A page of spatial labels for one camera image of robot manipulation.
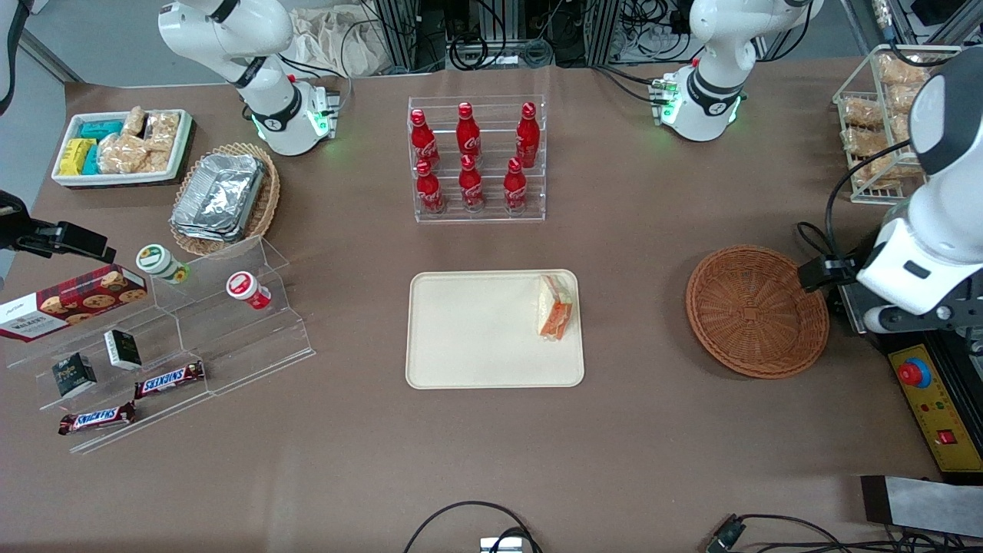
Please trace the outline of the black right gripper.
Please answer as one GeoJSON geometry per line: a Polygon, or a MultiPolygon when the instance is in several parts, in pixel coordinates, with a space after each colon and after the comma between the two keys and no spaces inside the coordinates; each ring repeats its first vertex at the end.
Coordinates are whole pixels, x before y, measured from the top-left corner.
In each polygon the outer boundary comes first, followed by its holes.
{"type": "Polygon", "coordinates": [[[71,254],[106,265],[113,263],[117,254],[105,236],[80,225],[66,221],[34,225],[25,203],[6,191],[1,191],[1,248],[46,259],[71,254]]]}

